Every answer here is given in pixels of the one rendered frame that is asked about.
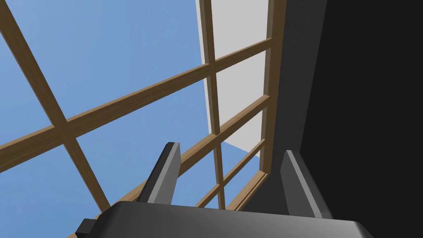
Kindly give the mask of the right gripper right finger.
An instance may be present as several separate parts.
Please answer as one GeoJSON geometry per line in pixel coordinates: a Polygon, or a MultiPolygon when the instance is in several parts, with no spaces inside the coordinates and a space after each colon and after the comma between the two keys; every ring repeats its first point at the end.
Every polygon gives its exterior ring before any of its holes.
{"type": "Polygon", "coordinates": [[[280,174],[290,216],[333,219],[298,151],[285,151],[280,174]]]}

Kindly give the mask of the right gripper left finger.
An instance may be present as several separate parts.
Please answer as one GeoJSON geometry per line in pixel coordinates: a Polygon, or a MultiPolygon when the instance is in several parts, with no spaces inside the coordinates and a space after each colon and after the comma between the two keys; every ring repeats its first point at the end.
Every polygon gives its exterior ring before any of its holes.
{"type": "Polygon", "coordinates": [[[137,202],[170,205],[180,166],[180,144],[168,142],[140,192],[137,202]]]}

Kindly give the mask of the brown wooden framed window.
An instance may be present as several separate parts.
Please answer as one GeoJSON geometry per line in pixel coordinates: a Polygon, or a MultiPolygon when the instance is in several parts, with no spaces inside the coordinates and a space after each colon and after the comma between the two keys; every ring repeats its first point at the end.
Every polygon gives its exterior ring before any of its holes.
{"type": "Polygon", "coordinates": [[[182,154],[178,174],[182,175],[185,173],[201,158],[212,150],[217,149],[225,139],[261,112],[263,116],[261,141],[225,177],[222,176],[221,164],[217,164],[217,184],[197,204],[199,207],[204,207],[214,196],[219,195],[219,197],[223,197],[225,185],[241,170],[252,156],[257,152],[261,152],[259,171],[229,206],[231,210],[241,210],[263,184],[271,171],[276,120],[276,99],[280,75],[278,65],[280,64],[282,50],[286,4],[287,0],[269,0],[265,40],[216,59],[214,56],[211,0],[200,0],[202,38],[206,53],[206,63],[204,65],[67,120],[41,72],[27,41],[24,39],[9,6],[5,0],[0,0],[0,33],[52,122],[52,125],[45,129],[0,146],[0,172],[4,172],[64,144],[93,199],[104,213],[110,207],[110,204],[76,140],[77,137],[202,79],[208,79],[210,85],[209,103],[212,112],[212,133],[182,154]],[[225,124],[220,125],[218,122],[216,73],[261,52],[266,53],[264,94],[225,124]]]}

